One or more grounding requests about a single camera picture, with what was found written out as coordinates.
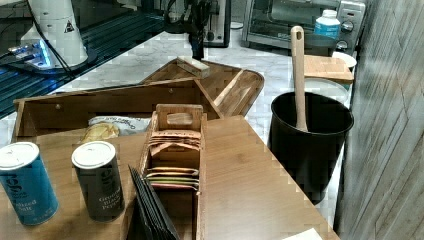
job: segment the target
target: white marble countertop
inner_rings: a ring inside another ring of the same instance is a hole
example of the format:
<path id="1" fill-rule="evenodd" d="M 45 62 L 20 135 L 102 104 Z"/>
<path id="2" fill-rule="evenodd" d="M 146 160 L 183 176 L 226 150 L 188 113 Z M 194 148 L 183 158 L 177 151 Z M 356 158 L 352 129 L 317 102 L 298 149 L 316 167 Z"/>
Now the white marble countertop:
<path id="1" fill-rule="evenodd" d="M 291 57 L 288 57 L 287 50 L 283 49 L 242 47 L 241 31 L 241 29 L 231 30 L 228 48 L 205 48 L 204 59 L 253 70 L 264 76 L 265 85 L 245 118 L 266 143 L 272 116 L 271 102 L 278 95 L 292 91 Z M 191 45 L 187 39 L 185 34 L 174 35 L 163 32 L 56 91 L 69 92 L 138 83 L 177 56 L 191 56 Z M 13 113 L 0 120 L 0 136 L 2 136 L 0 147 L 9 144 L 15 118 L 16 113 Z M 338 184 L 338 178 L 333 177 L 333 180 Z M 334 217 L 337 184 L 331 190 L 331 194 L 327 194 L 320 206 L 317 206 L 330 225 Z"/>

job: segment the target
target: wooden spoon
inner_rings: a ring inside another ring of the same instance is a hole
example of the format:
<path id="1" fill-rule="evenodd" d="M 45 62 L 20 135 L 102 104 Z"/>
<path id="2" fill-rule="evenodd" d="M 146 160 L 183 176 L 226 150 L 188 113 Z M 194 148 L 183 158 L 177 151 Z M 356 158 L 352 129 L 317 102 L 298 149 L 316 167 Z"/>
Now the wooden spoon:
<path id="1" fill-rule="evenodd" d="M 304 75 L 304 32 L 300 26 L 294 26 L 291 29 L 291 47 L 293 63 L 293 79 L 296 100 L 297 122 L 296 128 L 307 132 L 305 114 L 305 75 Z"/>

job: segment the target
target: wooden handle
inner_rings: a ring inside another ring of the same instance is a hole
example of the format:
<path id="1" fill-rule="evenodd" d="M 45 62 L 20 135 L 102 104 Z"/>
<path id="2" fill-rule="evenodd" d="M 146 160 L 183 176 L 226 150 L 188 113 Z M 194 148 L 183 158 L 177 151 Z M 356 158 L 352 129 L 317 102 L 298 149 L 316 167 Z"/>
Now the wooden handle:
<path id="1" fill-rule="evenodd" d="M 304 63 L 304 33 L 303 28 L 294 26 L 291 29 L 291 47 L 293 63 L 293 79 L 296 99 L 297 122 L 296 128 L 307 132 L 305 113 L 305 63 Z"/>
<path id="2" fill-rule="evenodd" d="M 158 104 L 156 106 L 158 114 L 159 130 L 163 129 L 190 129 L 200 131 L 200 123 L 203 114 L 201 105 L 193 104 Z M 183 114 L 176 117 L 170 117 L 170 114 Z"/>

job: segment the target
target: bottle cap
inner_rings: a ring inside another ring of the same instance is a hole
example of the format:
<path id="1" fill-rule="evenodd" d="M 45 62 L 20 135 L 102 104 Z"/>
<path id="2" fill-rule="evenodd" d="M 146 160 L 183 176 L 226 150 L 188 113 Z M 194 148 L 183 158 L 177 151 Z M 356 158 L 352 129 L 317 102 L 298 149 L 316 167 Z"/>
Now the bottle cap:
<path id="1" fill-rule="evenodd" d="M 0 171 L 21 168 L 34 161 L 40 150 L 31 142 L 17 142 L 0 149 Z"/>
<path id="2" fill-rule="evenodd" d="M 335 18 L 337 16 L 337 12 L 334 10 L 326 9 L 322 12 L 322 16 L 326 18 Z"/>
<path id="3" fill-rule="evenodd" d="M 72 163 L 81 169 L 94 169 L 106 165 L 115 157 L 115 147 L 103 141 L 88 142 L 72 154 Z"/>

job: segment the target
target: black bin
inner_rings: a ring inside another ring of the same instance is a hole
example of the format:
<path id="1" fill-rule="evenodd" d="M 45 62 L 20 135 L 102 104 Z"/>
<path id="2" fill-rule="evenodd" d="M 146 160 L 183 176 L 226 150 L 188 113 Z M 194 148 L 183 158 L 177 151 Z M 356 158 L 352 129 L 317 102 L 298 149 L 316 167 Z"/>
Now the black bin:
<path id="1" fill-rule="evenodd" d="M 317 204 L 324 198 L 353 115 L 342 103 L 305 93 L 309 132 L 296 129 L 294 92 L 278 96 L 271 104 L 268 147 L 306 196 Z"/>

